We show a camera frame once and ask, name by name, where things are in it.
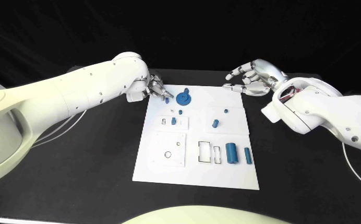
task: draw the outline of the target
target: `white cable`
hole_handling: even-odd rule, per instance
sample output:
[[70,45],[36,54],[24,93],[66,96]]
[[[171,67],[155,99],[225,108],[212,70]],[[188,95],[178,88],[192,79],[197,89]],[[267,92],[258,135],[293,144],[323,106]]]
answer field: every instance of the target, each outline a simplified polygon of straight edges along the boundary
[[73,118],[73,116],[63,122],[63,124],[47,134],[44,135],[40,139],[36,140],[36,142],[41,141],[43,139],[46,139],[50,135],[53,135],[59,130],[60,128],[66,125],[66,123],[70,121],[70,119]]
[[59,138],[59,137],[71,129],[71,127],[74,126],[74,124],[77,123],[77,121],[80,120],[80,118],[83,117],[84,112],[86,112],[86,110],[83,111],[83,113],[82,113],[79,119],[77,119],[76,122],[71,124],[71,126],[70,126],[56,137],[53,137],[53,138],[48,139],[47,141],[44,141],[44,142],[41,142],[41,143],[33,145],[31,148],[38,147],[38,146],[43,145],[44,143],[47,143],[47,142],[50,142],[51,140],[54,140],[56,138]]
[[343,148],[343,143],[342,143],[342,149],[343,149],[343,158],[346,159],[348,166],[349,166],[349,168],[350,168],[350,170],[352,170],[355,176],[356,176],[358,179],[361,180],[361,177],[358,176],[358,174],[356,174],[356,172],[355,172],[355,170],[353,170],[353,168],[352,168],[352,166],[350,166],[350,164],[349,164],[349,161],[348,161],[348,155],[346,155],[346,150],[345,150],[345,148]]

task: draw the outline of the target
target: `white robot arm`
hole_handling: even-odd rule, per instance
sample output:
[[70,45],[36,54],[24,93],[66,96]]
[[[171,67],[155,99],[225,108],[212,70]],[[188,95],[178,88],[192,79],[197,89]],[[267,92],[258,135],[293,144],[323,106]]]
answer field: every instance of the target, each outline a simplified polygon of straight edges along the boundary
[[128,102],[146,95],[172,98],[159,75],[149,74],[133,52],[51,79],[0,90],[0,178],[53,124],[123,93]]
[[279,120],[304,134],[323,126],[349,146],[361,149],[361,96],[342,96],[339,91],[315,78],[293,78],[264,60],[254,60],[225,76],[243,74],[244,85],[224,84],[227,90],[263,96],[274,94],[261,113],[274,123]]

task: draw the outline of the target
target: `black tabletop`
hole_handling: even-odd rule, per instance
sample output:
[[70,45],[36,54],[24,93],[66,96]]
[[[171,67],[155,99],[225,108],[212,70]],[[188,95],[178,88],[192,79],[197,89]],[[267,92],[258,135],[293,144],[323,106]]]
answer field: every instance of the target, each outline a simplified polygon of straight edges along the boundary
[[[220,86],[227,72],[159,70],[165,84]],[[0,179],[0,216],[71,223],[120,223],[181,205],[237,208],[292,223],[359,223],[361,182],[325,128],[306,135],[274,124],[260,109],[270,102],[241,95],[258,191],[133,182],[145,99],[125,96],[87,110],[70,131],[30,150]],[[361,173],[361,150],[346,147]]]

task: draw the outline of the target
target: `white board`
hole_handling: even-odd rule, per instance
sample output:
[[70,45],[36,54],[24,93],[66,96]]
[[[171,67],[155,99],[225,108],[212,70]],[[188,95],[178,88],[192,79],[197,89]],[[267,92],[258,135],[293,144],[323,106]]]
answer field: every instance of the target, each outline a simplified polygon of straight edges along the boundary
[[[184,91],[185,87],[189,89],[191,102],[187,106],[181,106],[175,102],[175,96]],[[247,121],[244,114],[235,113],[243,112],[240,94],[221,87],[165,85],[165,89],[174,94],[174,99],[169,99],[168,104],[159,98],[149,97],[133,181],[258,190],[254,158],[251,155],[253,164],[248,165],[243,151],[244,147],[248,147],[251,154]],[[207,107],[220,108],[220,110],[207,110]],[[224,109],[228,109],[227,116],[222,115]],[[171,131],[164,130],[165,132],[185,134],[185,159],[184,166],[179,167],[155,162],[153,154],[156,150],[153,148],[156,144],[153,135],[161,133],[158,126],[161,116],[168,116],[168,119],[172,117],[187,117],[188,119],[188,130],[175,128]],[[208,119],[208,117],[221,119],[218,127],[210,130],[207,130],[207,125],[208,122],[212,123],[212,119]],[[227,126],[231,133],[222,128],[225,122],[237,122],[235,125]],[[198,142],[210,142],[210,163],[198,162]],[[234,143],[237,146],[237,164],[227,163],[225,143]],[[214,163],[214,146],[220,147],[221,164]],[[159,148],[159,159],[162,159],[164,151],[165,149]]]

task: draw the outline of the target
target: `blue object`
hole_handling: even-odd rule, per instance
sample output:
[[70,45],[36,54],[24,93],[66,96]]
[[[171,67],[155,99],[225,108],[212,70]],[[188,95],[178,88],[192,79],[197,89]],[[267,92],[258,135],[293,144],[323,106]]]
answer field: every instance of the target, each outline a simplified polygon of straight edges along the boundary
[[211,126],[212,126],[214,128],[217,128],[218,123],[220,123],[220,121],[218,121],[218,120],[214,120],[214,122],[212,122],[212,125],[211,125]]
[[238,157],[237,157],[237,149],[234,143],[225,144],[225,151],[227,151],[227,163],[228,164],[237,164],[238,163]]
[[251,164],[251,159],[250,159],[250,149],[247,147],[244,147],[244,154],[245,154],[245,161],[247,164]]
[[189,90],[188,88],[184,89],[184,92],[178,93],[176,97],[175,97],[175,101],[179,105],[187,105],[189,103]]

